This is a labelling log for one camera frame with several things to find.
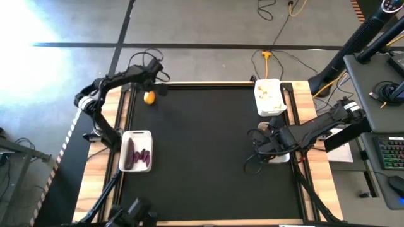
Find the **wooden table frame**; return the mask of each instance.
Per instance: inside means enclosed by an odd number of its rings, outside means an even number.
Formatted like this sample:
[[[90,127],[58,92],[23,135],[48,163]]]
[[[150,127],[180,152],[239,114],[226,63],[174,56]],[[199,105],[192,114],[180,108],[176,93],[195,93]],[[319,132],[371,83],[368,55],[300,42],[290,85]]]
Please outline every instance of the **wooden table frame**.
[[[232,85],[248,85],[253,82],[178,82],[172,84],[232,84]],[[300,123],[304,123],[314,117],[316,117],[316,111],[312,102],[310,89],[307,81],[289,81],[293,85],[294,98],[297,106],[297,114],[299,116]],[[121,87],[116,88],[108,92],[106,102],[102,109],[102,114],[105,116],[107,122],[110,125],[116,123],[116,126],[125,128],[128,127],[127,116],[129,102],[132,101],[128,92],[123,92]],[[286,104],[288,109],[291,109],[291,102],[289,98],[286,98]],[[117,120],[118,109],[121,109],[120,122]],[[290,123],[294,124],[294,114],[292,111],[288,111]],[[90,146],[89,156],[103,149],[105,146],[101,143],[92,143]],[[324,148],[322,142],[316,143],[317,148]],[[119,153],[112,156],[112,169],[115,170],[119,159]],[[330,211],[338,219],[343,219],[341,208],[338,202],[333,177],[328,163],[328,157],[325,152],[315,149],[310,150],[307,154],[308,163],[310,166],[310,172],[312,176],[312,182],[314,189],[324,204],[330,209]],[[76,210],[74,213],[73,221],[79,221],[85,216],[87,211],[94,205],[95,201],[101,194],[105,171],[107,169],[106,164],[109,160],[109,152],[101,153],[94,156],[87,164],[81,183],[81,189],[79,198],[76,204]],[[302,173],[305,173],[305,169],[299,164]],[[304,204],[306,205],[308,220],[314,220],[314,214],[312,212],[312,202],[308,196],[306,190],[302,188],[304,196]],[[116,194],[119,196],[119,191],[112,191],[105,203],[104,219],[108,216],[110,207],[112,205],[112,197]],[[259,219],[259,220],[208,220],[208,221],[164,221],[158,222],[158,225],[270,225],[270,224],[302,224],[302,219]]]

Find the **keyboard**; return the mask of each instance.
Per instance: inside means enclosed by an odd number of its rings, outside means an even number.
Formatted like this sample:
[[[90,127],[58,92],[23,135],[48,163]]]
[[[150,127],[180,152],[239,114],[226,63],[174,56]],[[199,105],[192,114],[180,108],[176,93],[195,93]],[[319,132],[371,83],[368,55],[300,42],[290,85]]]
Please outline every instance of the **keyboard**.
[[[374,143],[385,170],[404,170],[404,137],[375,137]]]

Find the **concrete floor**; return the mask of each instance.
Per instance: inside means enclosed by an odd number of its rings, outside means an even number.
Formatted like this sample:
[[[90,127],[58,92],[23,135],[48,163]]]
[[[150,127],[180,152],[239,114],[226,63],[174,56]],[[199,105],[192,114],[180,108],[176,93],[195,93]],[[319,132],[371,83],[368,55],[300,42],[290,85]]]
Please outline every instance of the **concrete floor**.
[[[0,126],[10,139],[27,137],[38,150],[56,157],[76,112],[74,95],[93,79],[108,73],[114,49],[31,47],[30,44],[116,43],[129,0],[27,0],[9,4],[11,6],[0,14],[1,21],[7,21],[6,33],[13,34],[0,38],[7,44],[3,46],[3,56],[6,56],[3,81],[7,83],[0,83],[0,97],[3,97],[0,98]],[[256,1],[252,0],[137,0],[124,42],[272,44],[286,19],[287,1],[278,1],[269,10],[273,21],[260,18]],[[343,45],[359,25],[349,0],[310,0],[298,17],[289,19],[276,44]],[[123,49],[117,70],[124,70],[129,57],[137,51],[139,49]],[[247,81],[254,74],[251,64],[254,50],[161,51],[165,56],[165,71],[172,81]],[[319,50],[285,51],[317,71],[336,54]],[[285,81],[307,80],[314,75],[312,70],[284,53],[276,53],[276,56],[285,68]],[[264,60],[259,53],[254,61],[263,77]],[[280,66],[271,58],[270,78],[279,78],[280,73]],[[351,82],[343,88],[354,92]],[[343,95],[337,91],[330,103]],[[35,200],[42,192],[34,185],[45,185],[53,165],[54,160],[38,161],[30,166],[18,203],[29,201],[27,204],[32,206],[20,208],[19,216],[9,224],[29,222]],[[385,226],[402,224],[403,212],[388,210],[382,198],[357,198],[357,192],[367,187],[361,173],[335,173],[334,178],[347,221]]]

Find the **floor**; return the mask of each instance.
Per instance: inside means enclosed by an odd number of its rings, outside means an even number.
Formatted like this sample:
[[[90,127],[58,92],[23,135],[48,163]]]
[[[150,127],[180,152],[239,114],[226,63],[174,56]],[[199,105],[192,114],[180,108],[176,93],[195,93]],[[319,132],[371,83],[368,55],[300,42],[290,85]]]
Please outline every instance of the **floor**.
[[[37,150],[56,157],[76,112],[74,95],[109,71],[125,70],[130,56],[143,50],[126,47],[160,43],[268,45],[288,15],[286,0],[268,8],[272,21],[259,17],[253,0],[137,0],[127,32],[122,33],[129,3],[133,1],[19,0],[0,9],[7,34],[0,38],[6,44],[2,51],[3,81],[7,81],[0,84],[0,97],[4,97],[0,98],[0,126],[11,140],[27,137]],[[336,54],[335,47],[342,46],[359,26],[350,0],[308,0],[303,12],[289,19],[276,44],[321,71]],[[404,46],[404,42],[395,45]],[[317,46],[328,50],[307,50]],[[255,74],[252,48],[160,50],[172,81],[247,81]],[[284,81],[307,80],[316,74],[283,52],[275,55],[284,67]],[[259,52],[254,62],[263,78],[264,60]],[[269,78],[280,78],[281,72],[277,61],[269,59]],[[342,87],[355,93],[350,81]],[[336,91],[330,103],[343,95]],[[322,102],[316,100],[316,104],[321,107]],[[17,201],[24,205],[16,208],[18,217],[9,225],[29,222],[42,193],[37,186],[45,185],[54,162],[53,158],[49,163],[30,165]],[[336,172],[334,178],[347,221],[400,226],[402,212],[388,210],[382,198],[357,197],[358,191],[367,190],[361,173]]]

